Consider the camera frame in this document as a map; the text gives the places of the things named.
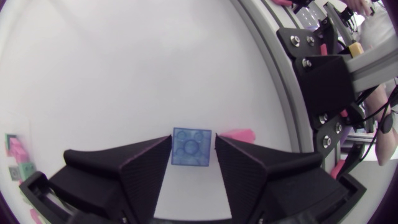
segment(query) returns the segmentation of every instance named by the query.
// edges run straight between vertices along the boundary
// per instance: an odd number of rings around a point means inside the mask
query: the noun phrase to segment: bolt
[[[313,47],[314,44],[315,44],[315,39],[314,39],[313,37],[307,36],[307,42],[308,42],[308,44],[309,44],[311,47]]]
[[[340,131],[343,129],[343,127],[341,126],[341,124],[339,122],[337,122],[336,124],[336,133],[340,133]]]
[[[302,63],[303,63],[304,68],[311,68],[311,66],[312,66],[311,61],[309,61],[307,59],[303,59]]]
[[[331,144],[331,139],[329,138],[329,136],[325,136],[323,138],[323,147],[327,148],[328,146],[330,146]]]
[[[294,45],[294,47],[299,47],[300,46],[300,38],[297,36],[290,36],[290,41]]]
[[[325,122],[328,121],[328,114],[323,114],[319,116],[319,122],[321,122],[321,124],[325,124]]]

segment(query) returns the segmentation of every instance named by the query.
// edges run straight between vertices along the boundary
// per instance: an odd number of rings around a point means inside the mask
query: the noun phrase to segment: person
[[[369,5],[365,0],[342,0],[347,6],[360,14],[365,14],[366,19],[361,24],[358,32],[357,41],[362,45],[364,51],[367,51],[373,47],[376,47],[380,43],[387,40],[392,35],[396,35],[392,22],[388,16],[388,13],[381,2],[373,4],[374,15],[370,15]],[[380,107],[388,101],[388,96],[391,94],[392,89],[395,85],[381,84],[379,85],[372,94],[365,99],[365,106],[367,114],[373,114]],[[386,116],[392,113],[390,105],[386,109]],[[380,123],[383,110],[375,115],[375,120]],[[398,146],[398,117],[396,113],[392,114],[393,128],[386,134],[378,131],[376,134],[376,157],[380,166],[386,164],[386,162],[395,153]]]

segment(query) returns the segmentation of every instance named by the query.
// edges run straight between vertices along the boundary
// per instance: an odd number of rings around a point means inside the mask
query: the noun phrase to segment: blue lego brick
[[[211,130],[174,128],[172,165],[209,166]]]

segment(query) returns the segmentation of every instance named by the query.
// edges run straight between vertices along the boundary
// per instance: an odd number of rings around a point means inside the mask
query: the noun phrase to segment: pink foam block
[[[10,138],[10,153],[14,156],[17,163],[29,161],[26,151],[22,148],[22,144],[16,138]]]
[[[36,212],[36,210],[30,209],[29,211],[33,221],[35,221],[36,224],[42,224],[42,222],[39,219],[39,214]]]
[[[251,144],[253,144],[254,140],[256,140],[256,135],[251,129],[234,129],[222,133],[220,134],[220,136],[235,139],[238,141],[244,141]]]
[[[321,45],[321,55],[328,55],[328,48],[326,47],[326,44]]]
[[[342,160],[342,159],[340,159],[340,160],[338,161],[338,163],[337,163],[337,165],[335,166],[335,168],[333,168],[333,170],[331,170],[330,175],[331,175],[332,178],[336,179],[337,174],[340,172],[340,170],[341,170],[341,168],[343,167],[343,165],[344,165],[345,162],[346,162],[346,161],[345,161],[345,160]]]

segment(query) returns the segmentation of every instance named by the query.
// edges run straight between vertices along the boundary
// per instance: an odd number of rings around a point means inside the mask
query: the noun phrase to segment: white backdrop
[[[213,131],[209,167],[168,166],[157,218],[231,217],[215,133],[251,128],[256,144],[291,150],[269,71],[228,0],[7,1],[0,49],[0,109],[29,121],[30,154],[48,177],[66,149]],[[32,222],[1,171],[12,211]]]

